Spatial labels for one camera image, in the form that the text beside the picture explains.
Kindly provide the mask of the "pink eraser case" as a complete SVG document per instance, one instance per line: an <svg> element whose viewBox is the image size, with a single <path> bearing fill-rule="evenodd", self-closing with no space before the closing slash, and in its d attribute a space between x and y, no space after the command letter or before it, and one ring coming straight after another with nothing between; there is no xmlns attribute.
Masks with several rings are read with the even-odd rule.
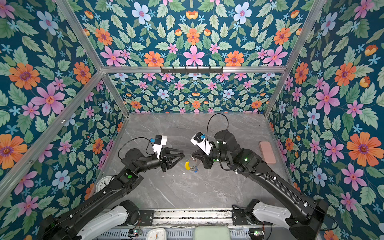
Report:
<svg viewBox="0 0 384 240"><path fill-rule="evenodd" d="M262 153L263 160L268 165L274 165L277 163L277 160L274 155L274 151L270 142L266 142L266 141L259 142L259 147Z"/></svg>

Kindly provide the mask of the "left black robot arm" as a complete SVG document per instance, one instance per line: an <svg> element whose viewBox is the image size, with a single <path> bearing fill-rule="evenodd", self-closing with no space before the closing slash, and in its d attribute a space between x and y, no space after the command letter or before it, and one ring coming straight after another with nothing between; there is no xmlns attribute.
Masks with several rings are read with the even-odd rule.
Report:
<svg viewBox="0 0 384 240"><path fill-rule="evenodd" d="M81 240L81 227L85 227L97 214L114 201L132 192L143 180L141 172L161 168L163 172L173 168L185 157L184 151L163 148L160 156L144 156L138 149L127 151L122 163L125 168L110 183L73 210L58 217L46 217L40 223L39 240Z"/></svg>

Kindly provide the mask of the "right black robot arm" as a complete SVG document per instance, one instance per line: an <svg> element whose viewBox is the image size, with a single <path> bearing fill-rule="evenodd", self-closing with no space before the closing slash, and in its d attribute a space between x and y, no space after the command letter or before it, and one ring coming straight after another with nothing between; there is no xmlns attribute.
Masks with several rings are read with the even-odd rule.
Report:
<svg viewBox="0 0 384 240"><path fill-rule="evenodd" d="M241 148L228 130L217 132L211 142L198 132L191 142L199 147L192 157L202 161L205 169L211 169L215 162L226 164L229 171L256 182L283 204L277 207L252 200L244 210L249 223L278 225L288 229L297 240L317 238L329 208L324 200L313 200L299 192L273 171L262 157L250 149Z"/></svg>

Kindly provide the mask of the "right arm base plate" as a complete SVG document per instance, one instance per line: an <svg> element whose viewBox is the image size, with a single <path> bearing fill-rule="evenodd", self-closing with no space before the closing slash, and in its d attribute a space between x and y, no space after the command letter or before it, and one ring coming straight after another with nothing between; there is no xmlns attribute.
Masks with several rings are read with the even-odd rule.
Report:
<svg viewBox="0 0 384 240"><path fill-rule="evenodd" d="M248 220L246 214L239 209L232 209L232 222L234 226L271 226L271 223L258 220Z"/></svg>

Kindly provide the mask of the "pale green box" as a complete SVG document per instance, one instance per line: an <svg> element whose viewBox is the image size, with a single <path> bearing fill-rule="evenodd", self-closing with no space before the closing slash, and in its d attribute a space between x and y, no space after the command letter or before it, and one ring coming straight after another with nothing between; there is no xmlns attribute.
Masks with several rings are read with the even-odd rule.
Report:
<svg viewBox="0 0 384 240"><path fill-rule="evenodd" d="M194 229L193 240L231 240L230 229L226 226L199 226Z"/></svg>

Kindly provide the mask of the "black hook rail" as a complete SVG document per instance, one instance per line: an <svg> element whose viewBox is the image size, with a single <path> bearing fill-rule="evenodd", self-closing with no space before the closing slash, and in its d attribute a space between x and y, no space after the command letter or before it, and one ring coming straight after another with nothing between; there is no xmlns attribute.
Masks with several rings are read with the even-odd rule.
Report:
<svg viewBox="0 0 384 240"><path fill-rule="evenodd" d="M162 74L221 74L223 67L160 67Z"/></svg>

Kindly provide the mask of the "white round alarm clock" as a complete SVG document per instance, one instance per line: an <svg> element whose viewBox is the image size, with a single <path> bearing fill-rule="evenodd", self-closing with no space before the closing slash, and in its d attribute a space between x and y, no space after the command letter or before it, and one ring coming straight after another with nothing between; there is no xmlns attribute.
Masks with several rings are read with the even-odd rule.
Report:
<svg viewBox="0 0 384 240"><path fill-rule="evenodd" d="M101 178L97 184L96 184L96 187L95 187L95 190L96 192L100 192L102 189L104 189L109 183L110 181L113 179L114 177L113 176L105 176L103 178Z"/></svg>

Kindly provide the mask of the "aluminium front rail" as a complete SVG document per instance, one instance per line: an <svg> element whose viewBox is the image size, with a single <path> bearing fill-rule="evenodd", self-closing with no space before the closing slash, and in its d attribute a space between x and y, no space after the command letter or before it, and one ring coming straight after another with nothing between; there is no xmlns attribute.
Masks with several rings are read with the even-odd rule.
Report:
<svg viewBox="0 0 384 240"><path fill-rule="evenodd" d="M159 209L155 211L152 226L155 225L233 225L232 207L230 209ZM86 230L109 230L116 226L130 225L133 213L138 210L116 206L113 209L99 213L85 227ZM289 229L290 227L308 224L312 215L301 212L294 216L287 208L266 205L262 202L254 207L242 210L248 220L268 222L279 227Z"/></svg>

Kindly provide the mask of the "white clock at front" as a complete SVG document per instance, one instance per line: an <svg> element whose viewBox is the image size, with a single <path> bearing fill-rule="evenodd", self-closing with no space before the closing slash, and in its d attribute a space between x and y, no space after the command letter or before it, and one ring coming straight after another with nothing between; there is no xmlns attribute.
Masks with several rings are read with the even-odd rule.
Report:
<svg viewBox="0 0 384 240"><path fill-rule="evenodd" d="M167 231L164 228L152 229L147 233L146 240L167 240Z"/></svg>

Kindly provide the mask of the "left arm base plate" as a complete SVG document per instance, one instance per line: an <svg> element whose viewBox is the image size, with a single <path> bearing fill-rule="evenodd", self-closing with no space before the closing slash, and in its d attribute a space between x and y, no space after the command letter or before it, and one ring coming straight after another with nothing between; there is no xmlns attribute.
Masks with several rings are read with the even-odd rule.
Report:
<svg viewBox="0 0 384 240"><path fill-rule="evenodd" d="M135 211L131 217L130 225L133 226L152 226L155 211L153 210L138 210Z"/></svg>

